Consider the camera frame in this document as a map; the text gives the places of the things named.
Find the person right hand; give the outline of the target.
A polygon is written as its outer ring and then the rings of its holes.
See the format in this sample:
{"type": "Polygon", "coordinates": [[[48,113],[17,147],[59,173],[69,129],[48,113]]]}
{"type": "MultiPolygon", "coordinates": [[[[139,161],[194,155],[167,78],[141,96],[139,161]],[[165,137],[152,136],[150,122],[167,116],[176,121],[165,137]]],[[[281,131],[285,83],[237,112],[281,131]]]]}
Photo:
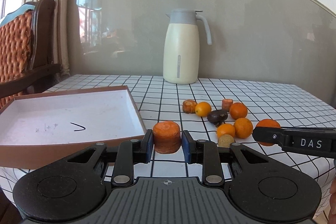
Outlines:
{"type": "Polygon", "coordinates": [[[331,187],[330,187],[330,194],[336,193],[336,178],[333,180],[331,187]]]}

